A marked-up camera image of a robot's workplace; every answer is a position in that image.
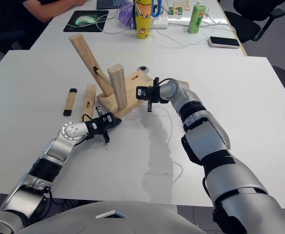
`purple bag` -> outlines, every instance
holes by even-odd
[[[132,5],[132,3],[125,1],[124,4],[120,7],[121,10],[118,14],[118,20],[121,21],[125,26],[129,26],[133,20],[133,6],[128,5]]]

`white table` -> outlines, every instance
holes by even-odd
[[[169,0],[170,6],[173,6],[173,0]],[[191,8],[194,6],[196,0],[190,0]],[[166,9],[167,4],[164,0],[162,3]],[[227,23],[225,15],[217,2],[217,0],[205,0],[204,4],[210,9],[210,17],[216,21],[221,21],[222,23]],[[38,51],[54,51],[54,50],[73,50],[71,43],[68,40],[68,37],[75,34],[71,32],[63,32],[65,25],[60,23],[68,23],[72,14],[76,10],[96,10],[96,0],[87,0],[83,6],[74,7],[67,12],[61,14],[60,16],[55,17],[32,46],[31,50]],[[178,22],[189,24],[191,16],[191,11],[184,11],[182,16],[170,16],[170,22]],[[212,23],[206,16],[204,16],[204,21]],[[106,22],[104,30],[107,32],[119,32],[124,29],[124,26],[116,19],[112,19]],[[127,30],[124,33],[110,35],[106,33],[83,33],[85,39],[90,45],[90,48],[96,52],[101,53],[139,53],[143,52],[152,56],[155,53],[165,53],[165,54],[175,54],[177,55],[191,55],[191,54],[200,54],[200,55],[231,55],[231,56],[243,56],[243,51],[241,49],[227,49],[227,48],[211,48],[208,46],[206,39],[212,35],[215,37],[226,37],[226,38],[235,38],[234,34],[231,32],[231,29],[228,26],[218,25],[213,30],[213,27],[201,28],[198,34],[188,33],[187,27],[180,26],[169,26],[168,29],[159,29],[161,33],[166,34],[183,45],[197,43],[198,45],[188,46],[183,49],[171,49],[166,47],[181,47],[176,42],[168,39],[155,30],[152,30],[152,35],[154,37],[155,43],[161,45],[156,45],[153,42],[153,38],[149,37],[148,39],[138,39],[135,31],[132,29]]]
[[[103,70],[122,61],[125,75],[144,64],[152,78],[188,81],[228,133],[233,155],[285,208],[285,89],[266,58],[192,55],[175,67],[172,56],[95,56]],[[11,191],[63,123],[80,120],[86,85],[94,83],[76,52],[10,51],[4,57],[0,193]],[[78,89],[73,114],[64,117],[72,87]],[[211,206],[203,168],[181,145],[180,118],[170,104],[153,106],[153,113],[144,104],[125,116],[109,132],[109,144],[98,136],[77,146],[55,180],[54,197]]]

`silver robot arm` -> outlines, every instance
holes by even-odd
[[[227,234],[285,233],[285,213],[255,174],[230,152],[225,130],[205,109],[186,82],[170,79],[159,86],[137,87],[136,97],[152,103],[170,101],[181,117],[182,145],[189,159],[204,167],[203,184],[215,207],[213,221]]]
[[[95,135],[103,135],[105,142],[109,142],[107,129],[117,126],[121,120],[112,113],[102,115],[99,107],[96,110],[99,117],[91,121],[63,124],[30,172],[20,179],[0,207],[1,234],[16,233],[42,219],[48,203],[44,194],[50,193],[54,179],[77,144]]]

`mouse pad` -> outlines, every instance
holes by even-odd
[[[75,22],[81,16],[89,16],[89,17],[92,17],[94,19],[97,19],[97,18],[99,18],[103,15],[106,15],[108,13],[109,13],[109,11],[75,11],[73,13],[72,17],[70,18],[68,24],[77,26],[75,24]],[[107,16],[103,16],[99,19],[99,21],[103,21],[103,22],[97,23],[98,27],[101,30],[103,30],[103,28],[104,28],[104,24],[105,24],[106,19],[107,19]],[[80,28],[72,27],[69,25],[65,26],[65,28],[63,29],[64,32],[101,32],[95,24],[88,25],[86,27],[80,27]]]

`computer mouse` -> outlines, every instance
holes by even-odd
[[[90,17],[90,16],[81,16],[78,17],[77,20],[75,21],[75,24],[77,26],[86,26],[89,24],[93,24],[96,22],[96,18]]]

